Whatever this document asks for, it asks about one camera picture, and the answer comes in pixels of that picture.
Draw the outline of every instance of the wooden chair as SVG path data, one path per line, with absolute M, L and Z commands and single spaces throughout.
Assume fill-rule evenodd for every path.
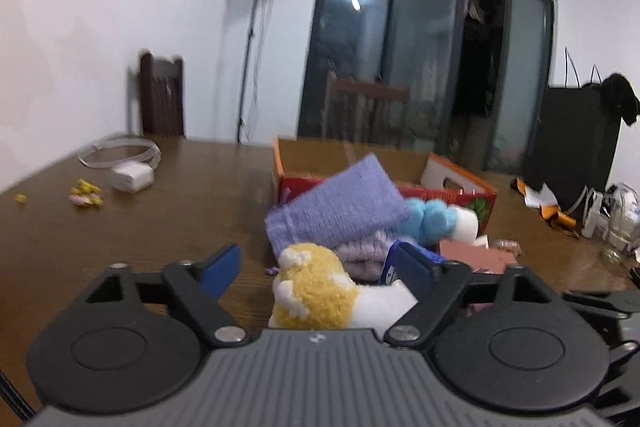
M 159 136 L 184 136 L 182 57 L 172 61 L 154 58 L 148 51 L 140 56 L 138 89 L 142 132 Z
M 338 79 L 329 71 L 322 115 L 322 139 L 333 137 L 352 142 L 388 144 L 396 135 L 400 147 L 406 129 L 407 108 L 411 88 L 388 87 L 375 82 L 359 82 L 353 78 Z M 392 127 L 391 106 L 402 106 L 398 126 Z M 340 106 L 342 115 L 338 114 Z

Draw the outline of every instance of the small toy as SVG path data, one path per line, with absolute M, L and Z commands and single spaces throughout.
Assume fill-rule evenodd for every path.
M 298 243 L 278 257 L 270 328 L 367 328 L 382 338 L 417 300 L 401 280 L 389 286 L 356 285 L 328 248 Z
M 413 237 L 419 245 L 431 247 L 441 239 L 471 245 L 478 236 L 478 216 L 468 208 L 444 201 L 409 198 L 411 218 L 392 228 L 392 233 Z
M 69 200 L 77 206 L 102 206 L 102 189 L 80 178 L 77 187 L 71 187 Z

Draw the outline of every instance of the orange box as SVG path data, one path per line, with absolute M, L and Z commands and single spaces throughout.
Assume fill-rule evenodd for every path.
M 497 190 L 433 153 L 338 140 L 276 138 L 273 143 L 274 199 L 279 204 L 288 203 L 369 153 L 377 156 L 405 198 L 443 200 L 470 208 L 478 214 L 479 233 L 484 233 Z

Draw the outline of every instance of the lamp stand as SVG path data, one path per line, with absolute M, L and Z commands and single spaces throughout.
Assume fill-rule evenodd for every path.
M 251 6 L 251 18 L 249 22 L 249 33 L 246 37 L 246 48 L 244 50 L 244 66 L 242 67 L 242 84 L 240 88 L 240 107 L 238 108 L 238 128 L 236 129 L 236 143 L 242 143 L 240 139 L 240 135 L 242 132 L 242 127 L 245 126 L 244 120 L 242 119 L 242 112 L 244 111 L 244 90 L 246 89 L 246 78 L 249 73 L 249 58 L 251 57 L 251 45 L 254 41 L 255 32 L 255 16 L 258 11 L 258 1 L 254 0 L 254 4 Z

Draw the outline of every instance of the black bag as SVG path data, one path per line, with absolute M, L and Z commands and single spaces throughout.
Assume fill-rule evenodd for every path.
M 600 103 L 600 84 L 580 87 L 574 61 L 564 50 L 564 87 L 547 87 L 540 108 L 534 145 L 523 165 L 524 181 L 540 190 L 553 191 L 562 210 L 574 206 L 585 187 L 604 192 L 616 152 L 620 117 Z M 574 68 L 578 87 L 567 87 L 568 63 Z M 600 73 L 594 65 L 594 71 Z M 582 219 L 584 202 L 572 216 Z

